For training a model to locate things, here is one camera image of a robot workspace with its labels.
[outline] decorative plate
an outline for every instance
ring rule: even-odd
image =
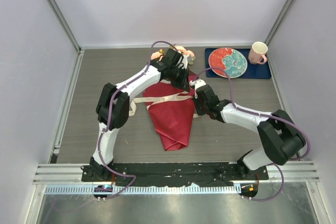
[[[223,68],[230,78],[237,78],[245,73],[247,69],[247,60],[241,52],[232,48],[218,48],[209,56],[209,66]],[[212,69],[217,75],[225,77],[226,75],[219,69]]]

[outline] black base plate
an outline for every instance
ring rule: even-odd
[[[199,186],[231,186],[231,180],[268,180],[265,166],[255,173],[243,177],[238,171],[237,164],[229,163],[116,163],[111,168],[119,173],[134,174],[137,176],[133,186],[169,186],[181,187],[195,183]],[[97,182],[88,174],[82,175],[83,182]],[[115,184],[125,186],[129,178],[116,176]]]

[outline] white enclosure wall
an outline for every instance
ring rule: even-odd
[[[0,223],[22,223],[76,52],[46,0],[0,0]]]
[[[264,41],[286,0],[56,0],[82,47]]]
[[[336,209],[336,1],[296,0],[270,43],[269,57],[293,120],[311,154],[330,209]]]

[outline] red cloth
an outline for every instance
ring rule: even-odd
[[[189,81],[195,77],[190,73]],[[143,97],[165,97],[167,95],[181,93],[183,90],[172,87],[171,84],[159,82],[150,86],[143,92]],[[187,94],[193,96],[195,91],[190,89]],[[194,102],[191,98],[183,101],[167,101],[157,103],[149,107],[148,112],[160,135],[165,151],[179,150],[189,145],[191,125],[194,115]]]

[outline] blue mat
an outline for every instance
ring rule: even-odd
[[[205,67],[209,67],[209,56],[210,54],[216,50],[217,48],[206,48],[205,49]],[[248,58],[248,53],[250,52],[250,49],[236,49],[239,52],[241,52],[245,58]],[[214,71],[208,70],[206,72],[207,77],[218,77],[223,78],[221,76],[218,76]],[[251,64],[247,59],[247,69],[246,72],[238,77],[242,79],[270,79],[272,77],[271,71],[269,70],[268,62],[261,65],[261,64]]]

